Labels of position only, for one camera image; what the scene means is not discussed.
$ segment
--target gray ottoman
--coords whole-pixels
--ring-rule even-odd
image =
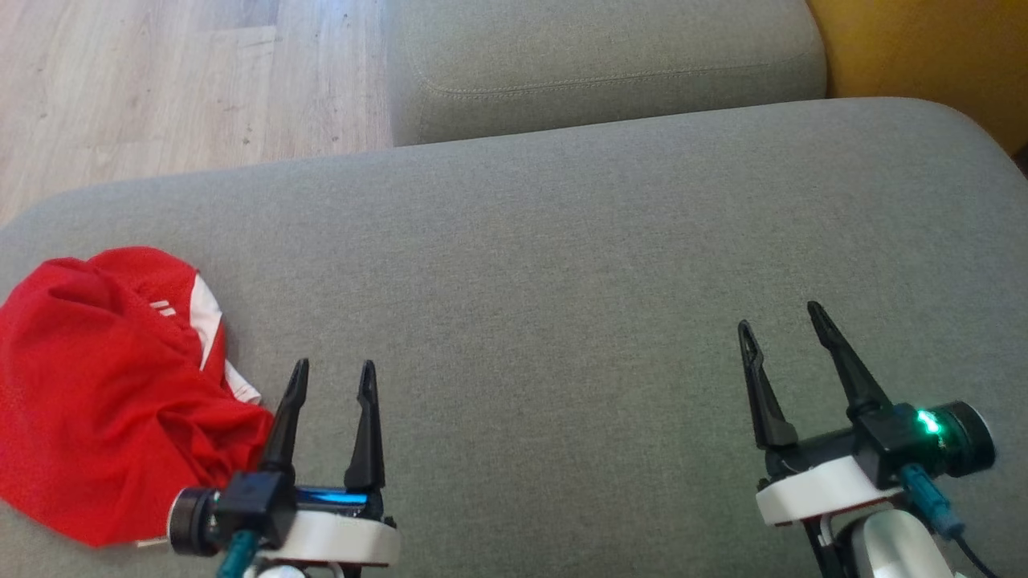
[[[812,101],[118,183],[0,229],[0,295],[133,244],[197,265],[278,403],[311,359],[299,478],[342,477],[374,359],[393,576],[814,576],[766,528],[736,324],[801,435],[846,424],[819,299],[893,399],[964,399],[999,461],[942,485],[1026,559],[1028,182],[965,117]],[[956,567],[968,565],[953,549]],[[211,577],[88,551],[0,507],[4,576]],[[387,573],[369,572],[369,576]]]
[[[824,96],[803,0],[388,0],[396,144]]]

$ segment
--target black cable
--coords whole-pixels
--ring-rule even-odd
[[[970,549],[970,546],[968,546],[967,542],[964,541],[963,536],[956,536],[955,538],[953,538],[953,541],[956,542],[958,546],[960,546],[960,550],[964,553],[965,556],[967,556],[967,559],[969,559],[970,563],[975,565],[975,568],[977,568],[979,572],[985,575],[985,578],[999,578],[999,576],[996,576],[995,572],[989,570],[989,567],[986,566],[984,562],[982,562],[982,558],[978,557],[978,554],[975,553],[975,550]]]

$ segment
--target green light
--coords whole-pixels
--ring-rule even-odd
[[[935,417],[929,411],[921,409],[917,412],[917,419],[924,424],[924,429],[928,430],[928,433],[939,433],[943,429],[935,421]]]

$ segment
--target floor plank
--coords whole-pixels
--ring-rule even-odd
[[[69,188],[390,146],[381,0],[0,0],[0,224]]]

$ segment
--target red fabric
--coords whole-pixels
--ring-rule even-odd
[[[162,536],[182,487],[251,468],[271,414],[199,369],[196,269],[156,249],[47,261],[0,308],[0,498],[90,546]],[[176,315],[151,305],[167,300]]]

